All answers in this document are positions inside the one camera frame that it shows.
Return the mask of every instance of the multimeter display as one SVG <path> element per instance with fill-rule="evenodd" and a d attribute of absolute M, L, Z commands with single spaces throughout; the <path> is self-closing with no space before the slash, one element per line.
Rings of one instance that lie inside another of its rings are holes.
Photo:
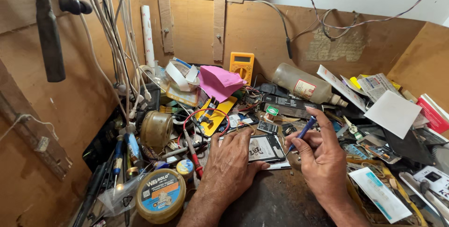
<path fill-rule="evenodd" d="M 251 58 L 250 57 L 235 56 L 234 57 L 234 61 L 237 61 L 237 62 L 251 62 Z"/>

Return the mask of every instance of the hand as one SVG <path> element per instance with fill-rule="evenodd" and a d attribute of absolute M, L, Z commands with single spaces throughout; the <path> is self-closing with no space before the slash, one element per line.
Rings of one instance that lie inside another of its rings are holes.
<path fill-rule="evenodd" d="M 254 176 L 270 164 L 255 161 L 248 165 L 252 129 L 227 134 L 218 145 L 220 135 L 210 140 L 209 158 L 203 177 L 178 227 L 216 226 L 225 209 L 247 189 Z"/>
<path fill-rule="evenodd" d="M 317 118 L 321 132 L 310 130 L 299 139 L 297 131 L 286 137 L 285 145 L 294 144 L 300 152 L 303 176 L 323 207 L 350 200 L 346 190 L 346 154 L 334 127 L 322 111 L 307 108 L 307 112 Z"/>

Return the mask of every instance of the plastic bag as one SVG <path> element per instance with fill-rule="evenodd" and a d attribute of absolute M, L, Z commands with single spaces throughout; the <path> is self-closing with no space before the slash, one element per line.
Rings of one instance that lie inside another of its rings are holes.
<path fill-rule="evenodd" d="M 113 217 L 135 207 L 138 186 L 140 181 L 148 174 L 141 173 L 124 184 L 117 184 L 116 187 L 110 188 L 99 195 L 98 200 L 106 207 L 104 217 Z"/>

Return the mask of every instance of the product box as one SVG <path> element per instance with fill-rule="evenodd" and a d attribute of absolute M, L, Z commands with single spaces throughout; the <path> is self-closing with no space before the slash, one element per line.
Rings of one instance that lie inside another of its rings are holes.
<path fill-rule="evenodd" d="M 279 114 L 281 115 L 289 115 L 306 119 L 310 118 L 310 114 L 307 113 L 306 107 L 323 111 L 323 106 L 321 104 L 305 102 L 294 98 L 280 97 L 272 94 L 264 94 L 261 109 L 266 111 L 269 106 L 278 109 Z"/>

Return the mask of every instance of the earbud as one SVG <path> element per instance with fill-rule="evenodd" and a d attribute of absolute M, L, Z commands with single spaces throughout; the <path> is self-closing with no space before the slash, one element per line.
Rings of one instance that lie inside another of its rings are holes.
<path fill-rule="evenodd" d="M 61 11 L 68 11 L 75 15 L 92 13 L 92 6 L 83 0 L 58 0 L 58 2 Z"/>

